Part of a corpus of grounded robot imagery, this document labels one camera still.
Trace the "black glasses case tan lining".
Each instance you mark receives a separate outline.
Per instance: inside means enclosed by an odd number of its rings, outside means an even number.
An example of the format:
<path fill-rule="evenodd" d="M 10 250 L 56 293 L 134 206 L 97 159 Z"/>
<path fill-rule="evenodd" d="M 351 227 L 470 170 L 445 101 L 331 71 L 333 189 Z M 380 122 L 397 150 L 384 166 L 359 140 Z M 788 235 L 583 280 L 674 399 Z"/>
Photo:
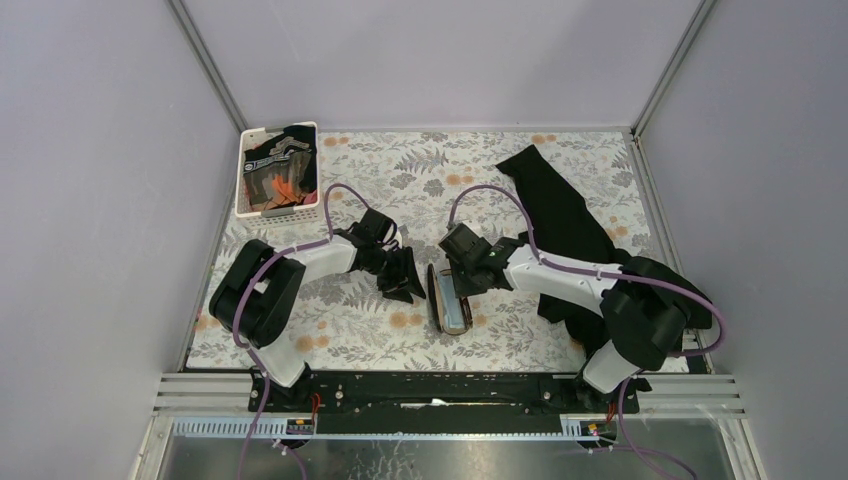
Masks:
<path fill-rule="evenodd" d="M 470 305 L 466 297 L 457 295 L 454 277 L 449 268 L 428 265 L 427 300 L 431 319 L 438 332 L 458 336 L 472 328 Z"/>

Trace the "light blue cleaning cloth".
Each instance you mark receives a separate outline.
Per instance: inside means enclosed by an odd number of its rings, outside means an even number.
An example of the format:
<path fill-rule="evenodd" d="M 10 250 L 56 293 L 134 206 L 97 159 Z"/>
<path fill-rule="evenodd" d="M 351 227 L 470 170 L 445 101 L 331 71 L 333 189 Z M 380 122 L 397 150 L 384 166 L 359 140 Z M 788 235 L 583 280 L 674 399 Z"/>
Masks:
<path fill-rule="evenodd" d="M 450 270 L 442 270 L 436 277 L 440 297 L 440 325 L 448 335 L 461 335 L 468 330 L 461 299 L 456 296 Z"/>

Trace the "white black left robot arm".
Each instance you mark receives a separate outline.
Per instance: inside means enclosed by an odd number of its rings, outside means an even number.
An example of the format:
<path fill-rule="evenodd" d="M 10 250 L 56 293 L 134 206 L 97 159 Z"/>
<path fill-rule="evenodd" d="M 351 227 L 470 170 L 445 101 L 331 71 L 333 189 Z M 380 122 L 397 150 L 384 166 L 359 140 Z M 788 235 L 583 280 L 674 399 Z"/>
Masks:
<path fill-rule="evenodd" d="M 254 239 L 238 252 L 208 311 L 274 383 L 272 398 L 285 410 L 301 409 L 310 397 L 311 387 L 302 378 L 307 361 L 283 338 L 304 284 L 362 271 L 375 277 L 385 299 L 411 304 L 426 297 L 413 249 L 400 245 L 397 234 L 393 219 L 368 207 L 359 221 L 333 229 L 328 239 L 280 251 Z"/>

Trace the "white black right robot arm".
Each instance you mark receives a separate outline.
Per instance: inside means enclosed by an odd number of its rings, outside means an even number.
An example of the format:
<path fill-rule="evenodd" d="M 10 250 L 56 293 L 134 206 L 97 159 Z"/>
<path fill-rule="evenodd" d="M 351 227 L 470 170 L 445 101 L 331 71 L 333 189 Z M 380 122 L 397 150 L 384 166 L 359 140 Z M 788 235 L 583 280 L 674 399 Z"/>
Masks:
<path fill-rule="evenodd" d="M 712 316 L 709 301 L 665 265 L 644 257 L 626 264 L 576 260 L 507 237 L 490 243 L 463 223 L 440 240 L 459 297 L 492 289 L 553 297 L 599 316 L 606 341 L 581 368 L 575 402 L 597 412 L 613 391 L 643 370 L 659 370 L 687 328 Z"/>

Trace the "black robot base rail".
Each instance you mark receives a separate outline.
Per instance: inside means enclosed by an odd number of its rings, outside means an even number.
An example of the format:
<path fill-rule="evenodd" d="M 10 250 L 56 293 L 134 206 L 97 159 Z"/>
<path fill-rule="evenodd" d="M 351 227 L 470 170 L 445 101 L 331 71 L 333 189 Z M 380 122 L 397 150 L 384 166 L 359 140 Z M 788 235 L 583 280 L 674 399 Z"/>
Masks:
<path fill-rule="evenodd" d="M 351 414 L 365 411 L 449 408 L 453 411 L 524 410 L 532 415 L 608 416 L 635 414 L 637 395 L 649 392 L 645 379 L 628 383 L 623 397 L 600 394 L 571 375 L 550 373 L 433 373 L 306 371 L 293 386 L 266 387 L 257 370 L 251 372 L 247 403 L 256 413 Z"/>

